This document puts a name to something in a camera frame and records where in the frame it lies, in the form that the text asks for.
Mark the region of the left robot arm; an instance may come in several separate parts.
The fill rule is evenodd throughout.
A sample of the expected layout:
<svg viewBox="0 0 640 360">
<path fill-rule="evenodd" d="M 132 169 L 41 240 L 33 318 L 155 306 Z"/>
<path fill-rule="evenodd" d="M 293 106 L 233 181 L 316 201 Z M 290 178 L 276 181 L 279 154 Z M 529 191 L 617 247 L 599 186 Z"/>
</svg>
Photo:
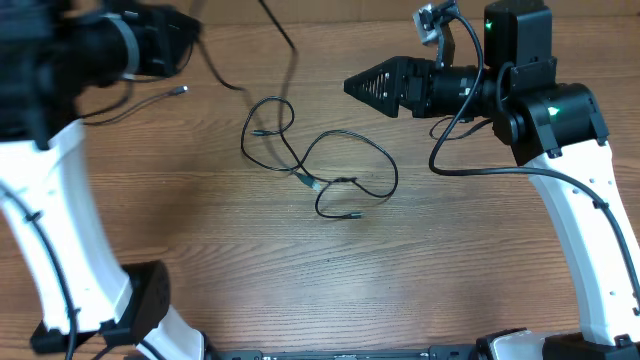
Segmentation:
<svg viewBox="0 0 640 360">
<path fill-rule="evenodd" d="M 36 285 L 39 355 L 72 358 L 101 336 L 148 359 L 212 359 L 207 336 L 172 306 L 160 261 L 123 265 L 90 189 L 77 98 L 137 76 L 170 78 L 201 25 L 170 5 L 105 1 L 1 5 L 1 209 Z"/>
</svg>

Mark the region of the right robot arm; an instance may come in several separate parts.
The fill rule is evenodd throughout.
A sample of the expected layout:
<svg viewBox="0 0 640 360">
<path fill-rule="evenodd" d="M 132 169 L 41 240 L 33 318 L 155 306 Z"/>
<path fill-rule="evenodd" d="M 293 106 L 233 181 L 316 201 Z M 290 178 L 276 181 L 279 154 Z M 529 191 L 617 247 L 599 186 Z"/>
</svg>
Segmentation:
<svg viewBox="0 0 640 360">
<path fill-rule="evenodd" d="M 552 53 L 552 13 L 541 1 L 497 1 L 473 34 L 478 62 L 457 67 L 450 25 L 454 1 L 414 13 L 433 60 L 393 57 L 348 78 L 347 94 L 396 117 L 486 118 L 512 150 L 549 213 L 572 277 L 579 327 L 569 333 L 525 328 L 472 345 L 433 346 L 431 359 L 635 359 L 639 355 L 639 245 L 616 185 L 609 130 L 594 94 L 560 83 Z"/>
</svg>

